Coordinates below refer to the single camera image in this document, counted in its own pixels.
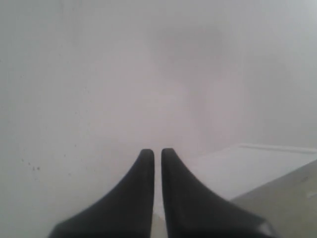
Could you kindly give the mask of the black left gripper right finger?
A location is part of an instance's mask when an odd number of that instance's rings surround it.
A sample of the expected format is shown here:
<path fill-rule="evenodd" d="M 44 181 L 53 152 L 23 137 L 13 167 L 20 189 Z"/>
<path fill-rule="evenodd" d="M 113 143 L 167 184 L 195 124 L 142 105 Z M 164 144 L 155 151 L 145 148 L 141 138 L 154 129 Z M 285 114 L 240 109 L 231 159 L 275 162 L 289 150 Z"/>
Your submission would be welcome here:
<path fill-rule="evenodd" d="M 161 182 L 170 238 L 277 237 L 277 232 L 266 219 L 207 188 L 172 148 L 161 152 Z"/>

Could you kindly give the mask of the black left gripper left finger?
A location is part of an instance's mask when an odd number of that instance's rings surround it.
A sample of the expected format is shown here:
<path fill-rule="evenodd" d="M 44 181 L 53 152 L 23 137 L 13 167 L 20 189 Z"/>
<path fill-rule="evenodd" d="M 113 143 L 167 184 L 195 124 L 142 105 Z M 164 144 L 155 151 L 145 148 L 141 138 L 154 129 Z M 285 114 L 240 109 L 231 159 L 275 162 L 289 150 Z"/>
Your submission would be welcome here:
<path fill-rule="evenodd" d="M 102 199 L 57 224 L 52 238 L 149 238 L 155 189 L 155 158 L 141 150 L 124 178 Z"/>

